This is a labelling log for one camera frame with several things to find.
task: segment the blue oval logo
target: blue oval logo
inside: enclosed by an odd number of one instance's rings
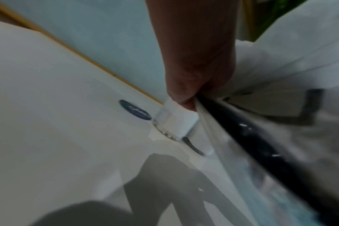
[[[118,102],[120,103],[120,105],[123,108],[125,108],[125,110],[127,110],[128,112],[130,112],[134,116],[141,118],[141,119],[144,119],[144,120],[151,120],[152,119],[151,115],[147,111],[137,107],[136,105],[134,105],[134,104],[132,104],[128,101],[125,101],[125,100],[119,100]]]

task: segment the blue panel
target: blue panel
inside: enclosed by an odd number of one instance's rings
[[[164,101],[164,66],[144,0],[0,0]]]

